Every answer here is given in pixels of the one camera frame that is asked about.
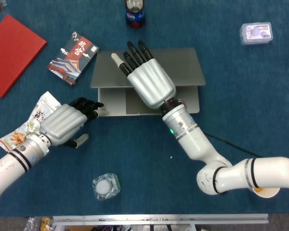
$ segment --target blue carpet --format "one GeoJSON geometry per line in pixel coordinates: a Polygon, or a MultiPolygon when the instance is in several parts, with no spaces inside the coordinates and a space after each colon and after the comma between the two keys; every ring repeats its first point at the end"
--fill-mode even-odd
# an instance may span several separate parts
{"type": "MultiPolygon", "coordinates": [[[[147,25],[134,30],[125,24],[123,0],[9,0],[0,20],[9,13],[48,44],[0,99],[0,137],[26,121],[47,90],[62,103],[97,99],[94,63],[74,87],[46,68],[78,31],[102,50],[138,39],[152,49],[195,47],[207,82],[194,115],[202,129],[263,156],[289,157],[289,0],[148,0],[145,9],[147,25]],[[239,29],[252,22],[271,22],[273,42],[242,46],[239,29]]],[[[204,164],[188,158],[159,116],[99,118],[84,130],[89,142],[52,148],[1,196],[0,216],[289,212],[288,189],[270,200],[247,189],[202,193],[195,176],[204,164]],[[118,175],[121,193],[100,202],[92,179],[107,172],[118,175]]],[[[233,164],[250,158],[211,141],[233,164]]]]}

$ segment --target robotic arm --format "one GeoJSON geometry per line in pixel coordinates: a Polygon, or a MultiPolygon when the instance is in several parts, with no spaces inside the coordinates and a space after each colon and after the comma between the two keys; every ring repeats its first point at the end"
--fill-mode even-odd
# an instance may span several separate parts
{"type": "Polygon", "coordinates": [[[129,41],[135,57],[124,52],[131,69],[117,54],[112,59],[127,76],[144,103],[162,111],[162,119],[187,155],[206,165],[197,174],[197,184],[206,194],[215,195],[239,188],[289,188],[289,159],[285,157],[246,159],[232,166],[209,142],[186,110],[183,101],[175,98],[176,89],[164,69],[140,40],[138,45],[145,57],[129,41]]]}
{"type": "Polygon", "coordinates": [[[70,104],[64,104],[40,125],[40,135],[27,134],[26,140],[0,159],[0,195],[21,175],[32,168],[49,152],[50,146],[66,145],[74,148],[82,145],[87,134],[77,140],[70,138],[83,125],[99,116],[95,103],[85,98],[78,98],[70,104]]]}

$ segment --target small plastic box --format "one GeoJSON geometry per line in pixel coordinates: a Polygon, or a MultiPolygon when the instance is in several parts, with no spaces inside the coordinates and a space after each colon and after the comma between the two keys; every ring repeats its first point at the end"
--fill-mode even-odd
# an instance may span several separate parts
{"type": "Polygon", "coordinates": [[[268,43],[273,40],[271,23],[245,23],[240,29],[243,45],[268,43]]]}

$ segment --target plastic bag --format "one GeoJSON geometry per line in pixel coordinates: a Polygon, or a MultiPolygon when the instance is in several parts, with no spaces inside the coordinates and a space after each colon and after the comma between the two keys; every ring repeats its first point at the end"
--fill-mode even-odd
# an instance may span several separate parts
{"type": "Polygon", "coordinates": [[[34,107],[29,119],[19,128],[0,138],[0,147],[7,152],[25,141],[26,135],[35,132],[39,135],[41,122],[57,110],[61,104],[47,91],[34,107]]]}
{"type": "MultiPolygon", "coordinates": [[[[56,226],[50,217],[31,217],[28,219],[24,231],[55,231],[56,226]]],[[[67,226],[61,226],[61,231],[68,231],[67,226]]]]}

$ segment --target red book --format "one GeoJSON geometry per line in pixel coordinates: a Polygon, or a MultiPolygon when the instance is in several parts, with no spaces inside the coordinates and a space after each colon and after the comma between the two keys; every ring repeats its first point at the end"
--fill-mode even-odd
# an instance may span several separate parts
{"type": "Polygon", "coordinates": [[[0,97],[3,98],[46,41],[7,15],[0,22],[0,97]]]}

